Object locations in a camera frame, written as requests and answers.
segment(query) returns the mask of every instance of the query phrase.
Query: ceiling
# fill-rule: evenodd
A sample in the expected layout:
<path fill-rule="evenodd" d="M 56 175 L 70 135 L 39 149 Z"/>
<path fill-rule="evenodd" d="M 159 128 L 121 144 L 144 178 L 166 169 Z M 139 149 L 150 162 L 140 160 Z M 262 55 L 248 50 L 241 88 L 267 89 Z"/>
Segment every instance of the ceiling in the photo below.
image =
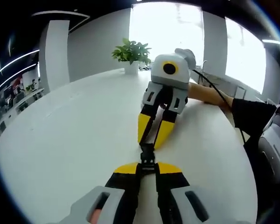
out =
<path fill-rule="evenodd" d="M 250 30 L 259 39 L 271 39 L 270 34 L 255 19 L 244 0 L 181 0 L 178 2 L 198 5 L 204 11 L 221 17 L 229 17 Z M 25 4 L 25 7 L 20 7 L 18 2 L 8 3 L 8 7 L 2 7 L 4 18 L 0 20 L 0 67 L 21 55 L 38 49 L 41 33 L 49 20 L 69 19 L 70 28 L 72 28 L 85 19 L 82 16 L 68 14 L 46 14 L 31 17 L 33 13 L 48 10 L 77 12 L 90 16 L 90 19 L 83 23 L 85 24 L 102 15 L 128 8 L 133 3 L 136 3 L 136 0 L 76 0 L 72 3 L 45 0 L 31 6 Z M 265 47 L 280 65 L 280 45 L 268 44 Z M 38 53 L 17 61 L 0 73 L 0 83 L 37 61 Z"/>

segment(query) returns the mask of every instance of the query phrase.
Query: green leaves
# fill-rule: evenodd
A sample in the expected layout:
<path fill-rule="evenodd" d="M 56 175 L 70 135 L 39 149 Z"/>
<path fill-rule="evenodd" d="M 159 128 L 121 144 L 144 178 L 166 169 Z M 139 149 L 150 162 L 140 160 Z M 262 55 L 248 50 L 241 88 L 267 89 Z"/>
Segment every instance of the green leaves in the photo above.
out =
<path fill-rule="evenodd" d="M 151 63 L 151 60 L 148 58 L 149 51 L 151 48 L 146 48 L 148 43 L 142 44 L 136 41 L 129 41 L 126 38 L 123 38 L 123 46 L 116 46 L 112 52 L 112 57 L 118 59 L 119 62 L 130 62 L 132 64 L 134 61 L 144 62 L 146 65 Z"/>

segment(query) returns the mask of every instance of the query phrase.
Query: black sleeve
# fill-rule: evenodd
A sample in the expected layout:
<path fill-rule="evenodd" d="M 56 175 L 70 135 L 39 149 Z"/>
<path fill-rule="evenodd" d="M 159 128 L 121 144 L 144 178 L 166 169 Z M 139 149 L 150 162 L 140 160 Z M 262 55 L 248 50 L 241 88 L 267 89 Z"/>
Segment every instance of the black sleeve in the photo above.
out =
<path fill-rule="evenodd" d="M 231 107 L 235 127 L 250 136 L 260 136 L 275 111 L 274 105 L 244 99 L 234 99 Z"/>

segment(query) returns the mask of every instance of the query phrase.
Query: white pillar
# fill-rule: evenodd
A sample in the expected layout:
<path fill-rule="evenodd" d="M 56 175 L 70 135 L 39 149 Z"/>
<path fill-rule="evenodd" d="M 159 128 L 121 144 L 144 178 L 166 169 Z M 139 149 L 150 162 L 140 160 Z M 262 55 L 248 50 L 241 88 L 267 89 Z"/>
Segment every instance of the white pillar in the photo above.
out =
<path fill-rule="evenodd" d="M 70 21 L 53 20 L 40 39 L 39 65 L 44 93 L 70 83 L 67 43 Z"/>
<path fill-rule="evenodd" d="M 203 11 L 204 71 L 224 77 L 227 63 L 227 28 L 225 18 Z"/>

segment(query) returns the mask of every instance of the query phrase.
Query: potted plant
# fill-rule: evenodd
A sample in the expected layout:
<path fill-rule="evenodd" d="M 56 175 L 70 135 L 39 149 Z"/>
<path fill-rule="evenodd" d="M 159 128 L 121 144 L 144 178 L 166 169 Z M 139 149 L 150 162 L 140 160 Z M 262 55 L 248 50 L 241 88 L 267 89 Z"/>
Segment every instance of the potted plant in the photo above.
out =
<path fill-rule="evenodd" d="M 151 48 L 147 48 L 148 43 L 136 43 L 126 38 L 123 38 L 123 43 L 123 46 L 116 46 L 117 49 L 112 52 L 112 57 L 123 63 L 126 74 L 138 74 L 139 62 L 144 62 L 146 65 L 151 62 L 148 58 L 148 50 Z"/>

